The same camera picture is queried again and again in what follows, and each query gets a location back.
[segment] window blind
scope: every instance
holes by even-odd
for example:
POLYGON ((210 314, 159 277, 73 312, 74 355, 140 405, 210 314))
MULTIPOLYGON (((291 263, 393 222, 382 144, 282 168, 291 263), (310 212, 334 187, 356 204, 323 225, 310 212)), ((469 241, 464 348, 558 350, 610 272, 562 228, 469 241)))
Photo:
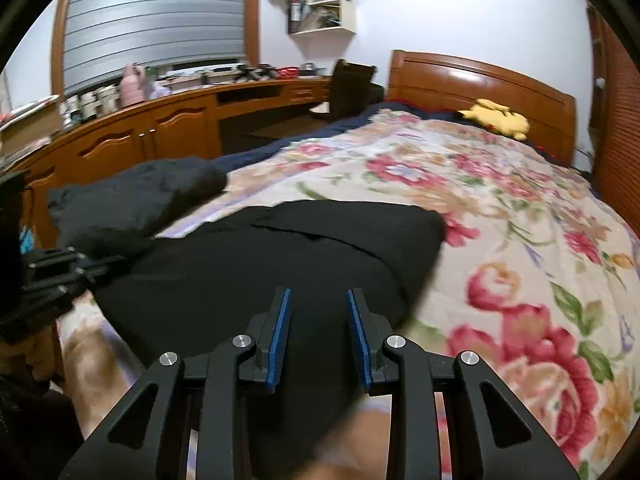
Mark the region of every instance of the window blind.
POLYGON ((244 0, 69 0, 65 94, 122 74, 128 63, 161 66, 241 57, 244 0))

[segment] silver bolt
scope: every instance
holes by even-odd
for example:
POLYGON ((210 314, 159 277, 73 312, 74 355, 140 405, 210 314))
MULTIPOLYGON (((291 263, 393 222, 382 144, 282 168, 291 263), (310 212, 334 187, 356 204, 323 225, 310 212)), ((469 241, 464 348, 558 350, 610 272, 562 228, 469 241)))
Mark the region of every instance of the silver bolt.
POLYGON ((237 335, 232 343, 238 348, 244 348, 245 346, 249 346, 251 344, 251 336, 245 334, 237 335))
POLYGON ((386 338, 386 344, 391 346, 391 348, 402 348, 406 345, 406 339, 401 335, 390 335, 386 338))
POLYGON ((478 354, 476 354, 475 352, 472 352, 471 350, 466 350, 462 352, 460 359, 462 359, 462 362, 465 365, 477 365, 478 361, 480 360, 480 358, 478 357, 478 354))
POLYGON ((165 352, 160 356, 160 364, 162 366, 171 366, 178 360, 178 354, 175 352, 165 352))

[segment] stuffed animal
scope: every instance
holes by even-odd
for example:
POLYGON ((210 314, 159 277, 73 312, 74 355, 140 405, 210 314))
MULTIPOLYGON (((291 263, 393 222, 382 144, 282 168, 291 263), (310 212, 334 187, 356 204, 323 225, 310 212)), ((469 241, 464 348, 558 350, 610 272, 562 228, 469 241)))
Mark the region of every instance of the stuffed animal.
POLYGON ((516 140, 526 140, 529 121, 520 114, 515 114, 508 107, 496 104, 487 99, 478 99, 471 110, 459 110, 465 119, 472 119, 482 126, 492 128, 496 133, 516 140))

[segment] black folded garment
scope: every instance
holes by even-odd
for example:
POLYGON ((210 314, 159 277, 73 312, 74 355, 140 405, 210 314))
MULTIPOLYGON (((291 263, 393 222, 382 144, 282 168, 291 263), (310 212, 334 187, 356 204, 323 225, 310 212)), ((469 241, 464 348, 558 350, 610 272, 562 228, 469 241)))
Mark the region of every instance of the black folded garment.
POLYGON ((121 237, 150 236, 226 187, 215 160, 197 156, 151 160, 80 186, 49 190, 49 216, 60 231, 58 247, 89 254, 105 230, 121 237))
POLYGON ((212 351, 292 290, 282 380, 250 398, 252 473, 284 477, 312 457, 357 393, 347 295, 408 319, 434 266, 445 224, 433 211, 387 203, 302 201, 250 207, 178 239, 150 240, 130 273, 100 288, 104 315, 149 365, 167 351, 212 351))

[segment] floral bedspread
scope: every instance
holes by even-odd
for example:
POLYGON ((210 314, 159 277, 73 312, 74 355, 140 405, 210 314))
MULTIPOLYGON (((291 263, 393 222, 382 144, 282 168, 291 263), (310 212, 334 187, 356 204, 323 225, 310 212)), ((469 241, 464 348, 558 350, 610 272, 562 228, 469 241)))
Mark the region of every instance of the floral bedspread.
MULTIPOLYGON (((505 137, 382 110, 367 126, 293 143, 233 172, 224 196, 161 236, 183 236, 249 205, 303 199, 414 204, 443 214, 446 242, 404 334, 443 354, 474 350, 582 480, 606 468, 640 412, 640 243, 585 180, 505 137)), ((88 309, 99 311, 90 295, 60 321, 63 352, 78 345, 88 309)), ((104 326, 100 317, 90 325, 104 326)), ((65 358, 70 377, 82 375, 73 366, 65 358)), ((114 366, 117 400, 132 365, 114 366)), ((77 408, 84 402, 91 411, 82 381, 74 388, 77 408)), ((442 463, 450 472, 446 451, 442 463)))

